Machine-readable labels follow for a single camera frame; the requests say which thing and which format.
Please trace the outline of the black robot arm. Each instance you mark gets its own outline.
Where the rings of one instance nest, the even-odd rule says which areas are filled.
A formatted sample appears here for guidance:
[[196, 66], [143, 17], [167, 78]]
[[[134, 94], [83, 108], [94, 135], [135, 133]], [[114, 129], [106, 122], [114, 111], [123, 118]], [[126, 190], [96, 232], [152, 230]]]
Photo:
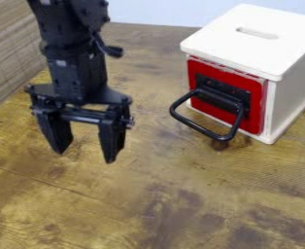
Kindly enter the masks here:
[[52, 151], [63, 153], [72, 140], [71, 123], [98, 126], [104, 162], [116, 159], [132, 125], [131, 98], [107, 86], [104, 57], [123, 49], [108, 46], [100, 28], [110, 21], [107, 0], [26, 0], [39, 30], [39, 50], [51, 82], [30, 85], [31, 114]]

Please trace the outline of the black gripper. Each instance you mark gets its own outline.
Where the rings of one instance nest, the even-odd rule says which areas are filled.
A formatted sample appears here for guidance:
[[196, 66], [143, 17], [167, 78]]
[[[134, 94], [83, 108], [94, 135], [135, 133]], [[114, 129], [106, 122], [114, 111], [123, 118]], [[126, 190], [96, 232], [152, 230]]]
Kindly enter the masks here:
[[43, 137], [56, 154], [63, 154], [74, 137], [70, 121], [98, 125], [103, 159], [112, 163], [132, 126], [128, 95], [107, 85], [103, 50], [92, 46], [40, 47], [50, 83], [26, 88], [30, 109]]

